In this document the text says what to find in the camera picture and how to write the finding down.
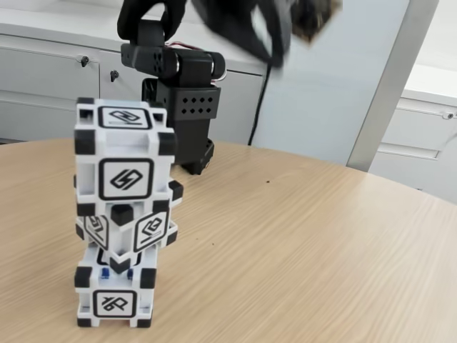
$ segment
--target white drawer unit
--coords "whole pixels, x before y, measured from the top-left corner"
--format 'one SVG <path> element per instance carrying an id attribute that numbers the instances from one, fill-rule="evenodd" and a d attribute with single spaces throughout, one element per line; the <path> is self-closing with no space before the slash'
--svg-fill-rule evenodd
<path id="1" fill-rule="evenodd" d="M 0 43 L 0 139 L 72 136 L 76 99 L 100 94 L 93 51 L 7 36 Z"/>
<path id="2" fill-rule="evenodd" d="M 0 90 L 76 100 L 99 95 L 99 64 L 80 56 L 0 49 Z"/>
<path id="3" fill-rule="evenodd" d="M 143 80 L 152 77 L 125 67 L 117 51 L 1 34 L 0 60 L 0 139 L 71 137 L 78 97 L 138 101 Z M 247 144 L 263 69 L 242 72 L 239 62 L 227 62 L 233 70 L 217 83 L 222 94 L 209 136 Z"/>
<path id="4" fill-rule="evenodd" d="M 457 202 L 456 139 L 456 107 L 401 99 L 370 173 Z"/>

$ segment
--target drawer handle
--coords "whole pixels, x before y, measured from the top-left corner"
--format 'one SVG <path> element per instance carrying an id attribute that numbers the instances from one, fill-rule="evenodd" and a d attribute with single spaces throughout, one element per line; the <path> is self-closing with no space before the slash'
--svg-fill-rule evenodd
<path id="1" fill-rule="evenodd" d="M 117 70 L 111 70 L 111 82 L 115 82 L 117 78 L 119 78 L 119 73 Z"/>
<path id="2" fill-rule="evenodd" d="M 90 62 L 90 59 L 87 56 L 81 58 L 81 65 L 83 68 L 86 68 L 87 64 Z"/>

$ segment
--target black corner piece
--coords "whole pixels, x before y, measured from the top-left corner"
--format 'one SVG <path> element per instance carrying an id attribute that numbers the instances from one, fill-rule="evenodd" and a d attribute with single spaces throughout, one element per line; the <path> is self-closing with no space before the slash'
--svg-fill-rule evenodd
<path id="1" fill-rule="evenodd" d="M 151 327 L 151 323 L 152 323 L 152 318 L 151 319 L 138 319 L 137 327 L 139 327 L 141 329 L 145 329 L 145 328 Z"/>
<path id="2" fill-rule="evenodd" d="M 176 155 L 177 142 L 175 134 L 159 133 L 159 156 Z"/>
<path id="3" fill-rule="evenodd" d="M 127 269 L 130 268 L 130 259 L 122 262 L 122 263 L 117 263 L 113 259 L 109 259 L 109 266 L 111 267 L 112 270 L 114 270 L 117 274 L 122 274 L 124 273 Z"/>
<path id="4" fill-rule="evenodd" d="M 74 275 L 75 288 L 89 288 L 91 286 L 92 267 L 78 267 Z"/>
<path id="5" fill-rule="evenodd" d="M 76 155 L 95 155 L 95 130 L 75 130 L 74 151 Z"/>
<path id="6" fill-rule="evenodd" d="M 78 318 L 79 327 L 92 327 L 92 321 L 90 319 Z"/>
<path id="7" fill-rule="evenodd" d="M 114 205 L 111 208 L 111 220 L 120 227 L 134 220 L 134 208 L 130 205 Z"/>
<path id="8" fill-rule="evenodd" d="M 155 268 L 143 268 L 141 270 L 140 288 L 141 289 L 154 289 L 156 286 L 156 273 Z"/>
<path id="9" fill-rule="evenodd" d="M 169 235 L 169 237 L 166 239 L 166 245 L 170 245 L 176 241 L 178 238 L 178 232 L 174 232 L 173 234 Z"/>
<path id="10" fill-rule="evenodd" d="M 76 213 L 78 217 L 93 217 L 95 216 L 95 204 L 77 204 Z"/>
<path id="11" fill-rule="evenodd" d="M 84 240 L 84 230 L 78 224 L 76 224 L 76 234 Z"/>
<path id="12" fill-rule="evenodd" d="M 157 200 L 152 205 L 152 213 L 167 212 L 169 207 L 170 203 L 168 200 Z"/>
<path id="13" fill-rule="evenodd" d="M 95 99 L 94 98 L 78 98 L 76 100 L 77 104 L 85 104 L 85 105 L 94 105 Z"/>
<path id="14" fill-rule="evenodd" d="M 164 121 L 164 115 L 162 113 L 154 113 L 152 116 L 154 117 L 154 120 L 158 121 L 159 123 Z"/>
<path id="15" fill-rule="evenodd" d="M 94 117 L 94 111 L 92 111 L 91 109 L 80 109 L 79 117 L 83 119 L 91 119 Z"/>
<path id="16" fill-rule="evenodd" d="M 169 187 L 173 191 L 173 201 L 181 199 L 184 195 L 184 186 L 179 182 L 172 181 L 169 183 Z"/>

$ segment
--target table surface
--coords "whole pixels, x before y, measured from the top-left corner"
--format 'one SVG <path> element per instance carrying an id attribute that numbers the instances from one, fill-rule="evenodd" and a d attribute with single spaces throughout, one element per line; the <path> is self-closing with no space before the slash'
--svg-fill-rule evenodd
<path id="1" fill-rule="evenodd" d="M 150 329 L 76 326 L 69 140 L 0 146 L 5 342 L 457 342 L 457 209 L 360 171 L 218 144 L 180 169 Z"/>

